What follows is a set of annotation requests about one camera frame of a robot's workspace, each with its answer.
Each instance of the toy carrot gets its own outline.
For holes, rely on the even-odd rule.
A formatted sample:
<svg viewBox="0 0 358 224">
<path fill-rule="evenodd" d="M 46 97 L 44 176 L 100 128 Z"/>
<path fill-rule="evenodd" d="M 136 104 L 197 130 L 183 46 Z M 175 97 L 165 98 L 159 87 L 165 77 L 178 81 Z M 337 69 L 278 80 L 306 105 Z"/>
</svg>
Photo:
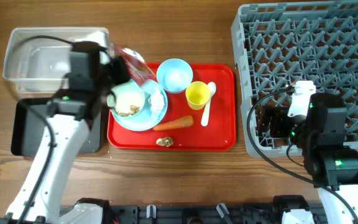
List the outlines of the toy carrot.
<svg viewBox="0 0 358 224">
<path fill-rule="evenodd" d="M 191 115 L 181 117 L 174 121 L 170 121 L 167 123 L 159 124 L 153 128 L 154 131 L 163 131 L 170 130 L 176 128 L 187 128 L 194 124 L 193 117 Z"/>
</svg>

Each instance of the red tray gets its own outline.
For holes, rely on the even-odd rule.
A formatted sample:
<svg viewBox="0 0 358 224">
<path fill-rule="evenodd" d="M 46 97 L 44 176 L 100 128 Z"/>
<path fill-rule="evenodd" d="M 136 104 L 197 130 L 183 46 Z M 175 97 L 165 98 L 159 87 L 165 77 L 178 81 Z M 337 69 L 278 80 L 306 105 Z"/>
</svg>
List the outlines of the red tray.
<svg viewBox="0 0 358 224">
<path fill-rule="evenodd" d="M 149 63 L 157 72 L 160 63 Z M 160 149 L 188 151 L 226 151 L 236 142 L 236 104 L 234 97 L 234 75 L 229 67 L 219 64 L 191 64 L 193 81 L 215 82 L 216 93 L 211 102 L 207 127 L 202 127 L 202 110 L 192 110 L 185 92 L 167 93 L 168 110 L 161 123 L 192 115 L 194 125 L 189 128 L 166 131 L 130 131 L 121 127 L 109 113 L 107 137 L 109 142 L 121 149 Z M 158 138 L 171 137 L 173 146 L 162 147 Z"/>
</svg>

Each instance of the spoon handle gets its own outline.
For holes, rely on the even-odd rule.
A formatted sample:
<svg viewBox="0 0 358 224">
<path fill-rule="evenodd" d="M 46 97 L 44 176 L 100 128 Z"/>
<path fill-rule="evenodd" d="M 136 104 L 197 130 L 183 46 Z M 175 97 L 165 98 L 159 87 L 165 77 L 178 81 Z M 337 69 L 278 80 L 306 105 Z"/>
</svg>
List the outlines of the spoon handle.
<svg viewBox="0 0 358 224">
<path fill-rule="evenodd" d="M 209 109 L 211 108 L 211 98 L 209 98 L 208 102 L 206 102 L 203 112 L 203 117 L 201 118 L 201 125 L 204 127 L 208 125 L 208 121 L 209 121 Z"/>
</svg>

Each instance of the dish rack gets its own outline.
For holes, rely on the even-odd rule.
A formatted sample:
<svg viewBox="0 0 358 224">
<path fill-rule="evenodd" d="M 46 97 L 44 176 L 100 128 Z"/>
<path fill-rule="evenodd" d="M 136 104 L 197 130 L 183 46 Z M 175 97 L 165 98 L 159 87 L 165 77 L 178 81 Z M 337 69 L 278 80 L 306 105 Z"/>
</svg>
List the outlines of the dish rack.
<svg viewBox="0 0 358 224">
<path fill-rule="evenodd" d="M 246 149 L 259 157 L 246 130 L 247 115 L 261 97 L 298 80 L 312 80 L 317 92 L 339 95 L 346 102 L 344 145 L 358 150 L 358 1 L 245 4 L 231 26 L 235 63 L 241 80 L 241 116 Z M 262 105 L 289 106 L 285 93 Z M 285 156 L 289 138 L 258 133 L 252 137 L 268 157 Z M 292 156 L 301 149 L 293 148 Z"/>
</svg>

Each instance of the blue plate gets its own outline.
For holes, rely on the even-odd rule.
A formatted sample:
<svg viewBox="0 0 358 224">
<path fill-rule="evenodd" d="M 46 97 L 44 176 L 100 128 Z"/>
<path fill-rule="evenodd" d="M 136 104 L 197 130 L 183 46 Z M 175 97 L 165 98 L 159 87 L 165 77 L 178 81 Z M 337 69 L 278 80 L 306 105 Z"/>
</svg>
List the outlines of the blue plate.
<svg viewBox="0 0 358 224">
<path fill-rule="evenodd" d="M 143 106 L 143 109 L 134 117 L 131 118 L 123 118 L 114 113 L 110 113 L 114 116 L 114 119 L 121 125 L 123 128 L 131 130 L 131 131 L 145 131 L 154 126 L 158 125 L 161 122 L 162 118 L 167 113 L 168 108 L 168 98 L 164 89 L 155 81 L 149 80 L 141 86 L 146 93 L 146 99 Z M 153 117 L 152 112 L 150 110 L 151 104 L 149 103 L 149 99 L 151 94 L 154 93 L 155 89 L 159 89 L 164 96 L 164 107 L 162 108 L 161 113 L 158 117 Z"/>
</svg>

